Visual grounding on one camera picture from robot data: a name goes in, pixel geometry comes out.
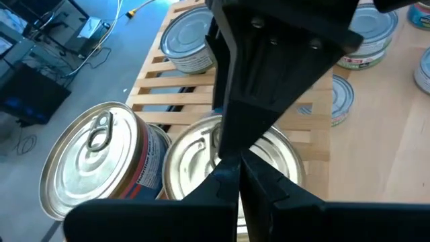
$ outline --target silver metal can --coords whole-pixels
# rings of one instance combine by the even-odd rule
[[[344,56],[337,64],[343,68],[360,71],[380,63],[386,56],[386,48],[369,56]]]
[[[358,51],[349,56],[369,56],[385,49],[398,25],[395,11],[380,13],[372,3],[363,3],[355,10],[350,30],[361,34],[364,41]]]
[[[333,75],[333,105],[331,108],[331,126],[342,123],[354,102],[354,90],[347,80]],[[298,108],[301,114],[311,114],[312,106],[305,105]]]
[[[412,4],[408,10],[408,19],[414,27],[430,31],[430,1]]]
[[[196,189],[219,164],[218,154],[208,157],[208,149],[216,149],[219,141],[221,115],[204,118],[184,130],[170,146],[165,156],[163,184],[166,195],[181,200]],[[208,139],[214,140],[209,147]],[[304,168],[289,140],[271,127],[250,150],[282,172],[294,183],[304,185]],[[245,215],[239,200],[238,238],[247,236]]]
[[[214,65],[205,44],[212,21],[207,7],[196,7],[175,18],[161,36],[160,49],[176,68],[187,74],[199,74]]]
[[[90,108],[66,128],[45,162],[42,209],[62,220],[76,205],[95,198],[157,198],[170,144],[163,130],[143,122],[125,104]]]
[[[420,65],[414,72],[414,79],[421,90],[430,94],[430,48],[421,57]]]

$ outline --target wooden slat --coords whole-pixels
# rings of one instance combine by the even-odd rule
[[[156,49],[152,51],[152,55],[154,58],[161,58],[161,57],[166,57],[163,53],[163,51],[161,51],[160,49]]]
[[[331,100],[332,90],[309,90],[296,101],[297,104],[312,104],[313,102],[323,102]]]
[[[136,112],[145,122],[169,125],[190,125],[207,116],[207,112]],[[326,130],[330,128],[327,115],[288,114],[277,123],[281,130]]]
[[[146,66],[146,72],[163,72],[163,71],[174,71],[176,70],[175,64],[171,61],[166,61],[163,63],[151,63]]]
[[[168,125],[190,125],[208,113],[198,112],[136,112],[145,122]]]
[[[331,99],[331,90],[307,91],[297,100],[299,104],[311,104],[324,99]],[[131,95],[129,102],[148,105],[189,105],[211,104],[212,93],[172,93]]]
[[[310,143],[298,143],[292,142],[293,147],[299,152],[300,157],[304,161],[329,161],[330,160],[330,151],[328,150],[319,150],[312,147]]]
[[[131,95],[130,102],[144,105],[208,105],[212,103],[212,93],[170,93]]]
[[[277,125],[281,130],[327,130],[330,128],[331,116],[328,114],[291,114],[287,113],[283,115],[278,121]]]
[[[160,87],[195,87],[214,84],[213,74],[193,75],[185,77],[158,77],[137,79],[135,87],[160,88]]]

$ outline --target can rim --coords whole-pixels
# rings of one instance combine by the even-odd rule
[[[186,58],[189,56],[192,56],[195,53],[198,53],[199,51],[203,50],[206,47],[205,42],[203,42],[203,44],[199,45],[198,47],[196,47],[193,50],[190,50],[190,54],[184,55],[184,56],[172,56],[171,54],[168,54],[166,51],[166,46],[164,45],[164,43],[167,40],[167,34],[170,32],[170,30],[172,29],[172,27],[177,24],[177,22],[179,22],[181,19],[183,19],[184,17],[186,17],[189,14],[192,14],[195,11],[201,11],[201,9],[207,9],[208,7],[206,6],[199,6],[199,7],[194,7],[188,11],[185,11],[183,13],[181,13],[179,16],[177,16],[172,22],[170,22],[170,24],[167,26],[167,28],[165,29],[165,31],[163,32],[163,35],[161,36],[161,40],[160,40],[160,50],[161,52],[163,52],[163,54],[167,57],[167,58],[171,58],[171,59],[182,59],[182,58]]]
[[[46,200],[46,203],[44,203],[43,201],[42,201],[42,198],[43,197],[45,197],[45,198],[47,198],[48,197],[48,195],[46,194],[46,190],[45,189],[42,189],[42,187],[43,187],[43,185],[44,185],[44,183],[42,182],[42,178],[43,178],[43,176],[44,176],[44,174],[45,173],[47,173],[47,172],[49,172],[49,170],[51,169],[51,165],[49,165],[49,166],[47,166],[47,164],[48,164],[48,162],[49,162],[49,160],[50,160],[50,158],[52,158],[52,156],[55,156],[55,154],[57,154],[58,153],[58,151],[57,152],[53,152],[53,151],[55,151],[56,150],[56,148],[58,148],[60,145],[61,145],[61,142],[59,142],[59,141],[61,141],[62,139],[64,139],[64,138],[66,138],[69,134],[70,134],[70,132],[72,131],[72,130],[74,130],[75,129],[75,123],[76,122],[78,122],[79,120],[80,120],[80,118],[82,118],[82,115],[83,114],[87,114],[88,112],[91,112],[92,113],[92,110],[94,111],[94,112],[96,112],[96,110],[97,109],[99,109],[100,107],[102,107],[102,106],[106,106],[106,105],[111,105],[111,106],[120,106],[121,108],[124,108],[124,109],[126,109],[126,110],[130,110],[130,111],[132,111],[126,104],[123,104],[123,103],[121,103],[121,102],[103,102],[103,103],[101,103],[101,104],[97,104],[97,105],[95,105],[95,106],[93,106],[93,107],[90,107],[89,109],[87,109],[87,110],[85,110],[84,112],[82,112],[81,114],[79,114],[64,130],[63,130],[63,132],[60,134],[60,136],[56,139],[56,141],[55,141],[55,143],[53,144],[53,146],[51,147],[51,149],[50,149],[50,152],[49,152],[49,154],[48,154],[48,156],[47,156],[47,158],[45,159],[45,163],[44,163],[44,166],[43,166],[43,168],[42,168],[42,172],[40,173],[40,177],[39,177],[39,204],[40,204],[40,207],[42,208],[42,210],[45,212],[45,214],[47,215],[47,216],[49,216],[50,218],[52,218],[52,219],[54,219],[54,220],[57,220],[57,221],[62,221],[64,218],[65,218],[65,216],[63,216],[63,215],[61,215],[61,214],[59,214],[59,213],[57,213],[56,212],[56,210],[53,208],[53,206],[52,206],[52,204],[51,204],[51,202],[47,199]],[[136,118],[136,115],[134,114],[134,115],[132,115],[132,117],[133,117],[133,119],[135,120],[135,122],[136,122],[136,124],[137,124],[137,118]],[[132,164],[130,164],[128,167],[127,167],[127,170],[124,172],[124,175],[122,176],[122,178],[121,178],[121,180],[118,182],[118,184],[117,184],[117,186],[112,190],[112,192],[109,194],[109,196],[108,197],[111,197],[111,195],[112,194],[115,194],[117,191],[118,191],[118,188],[121,186],[121,184],[123,184],[124,182],[126,182],[126,180],[127,179],[125,179],[125,177],[129,177],[129,174],[130,174],[130,172],[131,172],[131,170],[132,170],[132,168],[133,168],[133,165]]]
[[[163,138],[164,138],[164,141],[165,141],[165,144],[166,144],[166,147],[167,147],[167,149],[171,146],[171,144],[172,144],[172,139],[170,138],[170,136],[169,135],[167,135],[167,133],[162,129],[162,128],[160,128],[158,125],[156,125],[156,124],[148,124],[151,128],[154,128],[154,130],[155,130],[155,132],[157,132],[158,134],[160,134]],[[160,192],[157,194],[157,196],[155,197],[155,199],[160,199],[161,198],[161,196],[163,195],[163,192],[164,192],[165,190],[164,190],[164,185],[162,186],[162,188],[161,188],[161,190],[160,190]]]
[[[348,59],[351,59],[351,60],[361,60],[361,59],[371,58],[371,57],[377,56],[377,55],[379,55],[380,53],[382,53],[382,52],[386,51],[386,49],[387,49],[387,47],[385,47],[385,48],[383,48],[383,49],[381,49],[381,50],[379,50],[379,51],[377,51],[377,52],[375,52],[375,53],[367,54],[367,55],[362,55],[362,56],[349,56],[349,55],[345,55],[345,56],[342,56],[341,61],[342,61],[342,59],[344,59],[344,58],[348,58]]]
[[[191,125],[189,125],[185,130],[183,130],[179,136],[176,138],[176,140],[172,143],[172,145],[167,149],[166,151],[166,155],[164,157],[164,161],[163,161],[163,187],[164,187],[164,191],[166,193],[166,197],[170,200],[172,199],[176,199],[172,196],[173,191],[169,186],[166,186],[167,184],[167,176],[168,176],[168,172],[167,172],[167,166],[169,164],[168,159],[169,159],[169,154],[171,153],[172,149],[176,149],[177,146],[175,146],[175,142],[177,142],[177,140],[182,140],[184,139],[185,136],[188,135],[188,131],[189,130],[193,130],[196,127],[202,125],[204,122],[209,122],[211,120],[215,120],[222,117],[222,115],[214,115],[214,116],[210,116],[207,118],[203,118]],[[294,160],[296,161],[296,165],[297,165],[297,173],[298,173],[298,182],[297,184],[299,186],[304,187],[306,185],[306,172],[304,170],[304,164],[303,164],[303,160],[300,157],[299,152],[294,148],[294,146],[292,145],[292,143],[290,142],[290,140],[288,139],[288,137],[282,133],[278,128],[272,126],[271,129],[273,129],[273,131],[275,132],[276,136],[281,139],[282,141],[284,141],[284,143],[286,144],[287,148],[290,150]]]
[[[351,96],[351,101],[345,104],[345,107],[346,107],[345,109],[341,108],[337,111],[333,111],[333,105],[332,105],[331,122],[341,117],[342,115],[347,115],[355,99],[354,88],[352,88],[352,85],[346,79],[344,79],[339,75],[333,74],[333,82],[335,81],[338,81],[340,85],[343,85],[345,87],[346,93]],[[301,114],[305,114],[305,115],[310,115],[312,113],[311,107],[309,105],[299,107],[298,111]]]
[[[357,10],[358,9],[365,9],[365,8],[376,9],[376,7],[375,7],[375,5],[373,3],[362,3],[362,4],[359,4],[357,6]],[[385,38],[389,38],[390,35],[392,33],[394,33],[394,31],[395,31],[395,29],[396,29],[396,27],[398,25],[398,15],[397,15],[397,12],[396,11],[391,11],[391,12],[388,12],[388,13],[385,13],[385,14],[388,14],[388,16],[390,17],[391,24],[379,36],[376,36],[376,37],[373,37],[373,38],[365,38],[363,40],[363,44],[371,44],[371,43],[383,40]]]

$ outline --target metal screw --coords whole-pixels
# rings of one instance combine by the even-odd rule
[[[262,28],[264,27],[264,19],[261,17],[253,17],[251,24],[256,28]]]
[[[314,50],[319,50],[319,49],[321,49],[323,47],[323,44],[321,43],[321,40],[319,40],[318,38],[315,38],[315,39],[311,40],[309,42],[309,45]]]

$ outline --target blue can label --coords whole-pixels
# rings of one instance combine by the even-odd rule
[[[411,5],[408,18],[416,27],[430,30],[430,9],[425,9],[418,3]]]
[[[161,173],[168,144],[148,124],[143,126],[142,154],[131,183],[121,195],[122,198],[153,200],[163,188]]]

